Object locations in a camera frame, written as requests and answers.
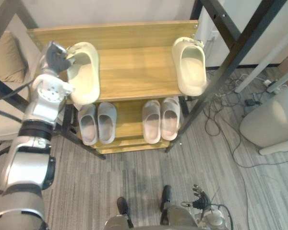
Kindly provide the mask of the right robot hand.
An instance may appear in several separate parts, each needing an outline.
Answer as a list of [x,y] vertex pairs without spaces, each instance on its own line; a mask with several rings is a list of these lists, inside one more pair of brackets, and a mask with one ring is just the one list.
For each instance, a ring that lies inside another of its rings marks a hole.
[[193,194],[195,196],[194,201],[183,201],[181,202],[182,207],[193,207],[195,209],[204,212],[211,206],[211,200],[208,194],[197,184],[193,185]]

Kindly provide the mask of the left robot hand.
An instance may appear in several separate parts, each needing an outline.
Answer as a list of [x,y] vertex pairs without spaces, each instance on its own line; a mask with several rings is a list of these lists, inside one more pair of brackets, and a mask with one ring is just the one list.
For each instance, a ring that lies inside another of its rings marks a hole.
[[42,50],[39,67],[42,72],[56,75],[67,70],[74,62],[74,58],[67,58],[67,50],[60,44],[50,41]]

